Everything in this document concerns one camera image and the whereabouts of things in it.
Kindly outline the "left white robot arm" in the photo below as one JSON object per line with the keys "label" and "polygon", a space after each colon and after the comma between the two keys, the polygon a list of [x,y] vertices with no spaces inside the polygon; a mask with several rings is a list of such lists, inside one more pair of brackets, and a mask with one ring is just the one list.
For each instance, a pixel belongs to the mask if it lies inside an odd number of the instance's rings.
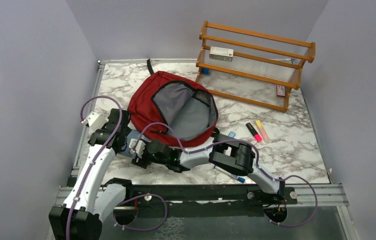
{"label": "left white robot arm", "polygon": [[61,206],[52,207],[48,216],[55,239],[98,240],[113,205],[125,206],[133,200],[130,180],[114,178],[111,188],[100,192],[112,160],[126,150],[130,116],[127,110],[113,108],[109,117],[92,111],[84,120],[93,131],[85,164],[67,198]]}

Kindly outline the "dark blue book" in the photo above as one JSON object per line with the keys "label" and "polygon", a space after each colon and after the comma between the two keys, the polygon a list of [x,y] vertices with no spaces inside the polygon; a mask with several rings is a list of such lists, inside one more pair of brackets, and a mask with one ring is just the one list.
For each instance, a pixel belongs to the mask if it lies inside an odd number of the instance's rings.
{"label": "dark blue book", "polygon": [[138,139],[139,135],[140,135],[140,132],[132,129],[130,133],[128,134],[128,136],[126,137],[125,145],[122,148],[123,151],[120,152],[119,154],[127,158],[133,159],[135,155],[131,152],[131,149],[133,147],[132,142],[135,142]]}

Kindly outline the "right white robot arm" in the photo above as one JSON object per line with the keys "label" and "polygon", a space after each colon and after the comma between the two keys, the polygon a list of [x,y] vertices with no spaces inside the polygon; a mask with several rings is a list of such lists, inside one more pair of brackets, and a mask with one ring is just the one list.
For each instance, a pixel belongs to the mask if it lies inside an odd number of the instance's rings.
{"label": "right white robot arm", "polygon": [[265,199],[276,204],[285,196],[285,181],[272,174],[259,163],[259,151],[250,142],[217,134],[209,145],[190,149],[172,148],[159,140],[146,142],[131,139],[129,151],[132,163],[147,168],[151,163],[164,165],[182,173],[192,168],[212,164],[232,175],[248,177],[264,192]]}

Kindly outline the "red student backpack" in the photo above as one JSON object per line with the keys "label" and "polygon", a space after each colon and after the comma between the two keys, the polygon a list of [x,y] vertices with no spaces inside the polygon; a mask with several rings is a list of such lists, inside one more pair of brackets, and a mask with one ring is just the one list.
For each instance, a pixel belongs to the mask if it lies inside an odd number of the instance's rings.
{"label": "red student backpack", "polygon": [[149,76],[127,109],[139,132],[172,147],[197,147],[218,133],[213,95],[201,84],[169,72]]}

